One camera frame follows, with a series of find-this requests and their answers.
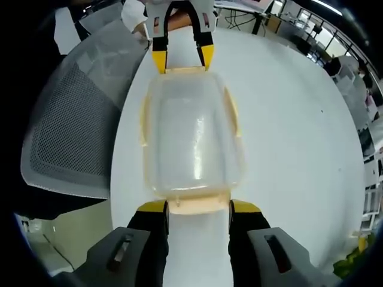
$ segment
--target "ceiling light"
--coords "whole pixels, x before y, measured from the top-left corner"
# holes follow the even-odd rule
[[[335,9],[334,7],[331,7],[329,4],[323,3],[322,1],[319,1],[319,0],[311,0],[311,1],[313,1],[315,3],[318,3],[318,4],[322,5],[322,6],[325,6],[327,9],[330,9],[334,13],[336,13],[336,14],[338,14],[340,16],[343,16],[342,13],[339,10]]]

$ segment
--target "gray office chair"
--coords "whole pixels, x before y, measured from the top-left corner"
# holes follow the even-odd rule
[[[116,20],[63,60],[39,96],[24,139],[21,173],[28,185],[110,196],[118,121],[146,45]]]

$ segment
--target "window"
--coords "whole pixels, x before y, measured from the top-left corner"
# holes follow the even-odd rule
[[[307,27],[307,21],[310,17],[311,13],[306,11],[306,10],[302,10],[302,12],[300,12],[299,14],[299,17],[298,17],[298,21],[295,23],[295,26],[297,26],[298,28],[305,28]]]
[[[352,56],[355,59],[358,59],[358,57],[357,57],[357,55],[353,49],[354,49],[354,46],[352,46],[351,49],[346,53],[346,56]]]
[[[306,32],[314,37],[315,32],[312,31],[313,28],[315,27],[315,25],[319,27],[322,26],[323,20],[315,15],[311,15],[311,18],[308,20],[307,24],[308,24],[308,27],[306,28]]]
[[[333,38],[334,33],[335,31],[330,25],[323,23],[322,31],[317,36],[315,36],[315,32],[313,32],[312,35],[315,37],[318,45],[324,50]]]
[[[372,73],[372,71],[374,71],[373,66],[371,66],[370,63],[366,62],[366,66],[367,66],[367,69],[370,71],[370,73]]]
[[[284,0],[282,0],[282,2],[281,1],[274,1],[273,7],[271,8],[271,14],[278,16],[282,10],[283,2],[284,2]]]
[[[366,57],[362,53],[362,51],[359,50],[355,45],[352,47],[352,50],[358,55],[358,58],[362,59],[365,63],[368,63]]]
[[[343,56],[346,51],[347,49],[338,41],[337,38],[334,38],[326,49],[327,54],[329,54],[331,58]]]
[[[348,48],[349,46],[351,46],[351,41],[345,36],[342,34],[341,31],[338,31],[337,34],[336,34],[336,38],[338,39],[338,41],[345,47],[345,48]]]

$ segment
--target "desk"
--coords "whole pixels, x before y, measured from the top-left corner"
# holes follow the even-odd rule
[[[220,28],[213,39],[210,69],[224,79],[237,104],[246,164],[232,197],[256,204],[272,227],[284,229],[307,248],[314,265],[322,265],[359,230],[363,213],[363,156],[342,95],[323,69],[279,43]],[[169,33],[168,48],[169,68],[200,65],[191,28]],[[147,53],[115,139],[114,228],[127,226],[138,206],[156,199],[144,184],[139,112],[157,75]],[[232,286],[227,218],[226,210],[171,215],[166,268],[174,269],[172,274],[165,269],[164,286],[179,286],[182,276],[190,286]]]
[[[239,2],[232,2],[232,1],[225,1],[225,0],[215,0],[214,7],[219,9],[236,10],[236,11],[245,12],[245,13],[254,15],[254,17],[256,18],[256,22],[254,24],[254,27],[251,33],[254,35],[258,34],[258,30],[259,30],[259,27],[261,26],[263,16],[265,15],[264,11],[249,7]]]

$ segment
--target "clear plastic container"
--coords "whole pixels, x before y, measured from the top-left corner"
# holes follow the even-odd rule
[[[174,213],[223,208],[242,175],[236,109],[222,80],[204,68],[152,80],[142,114],[144,174]]]

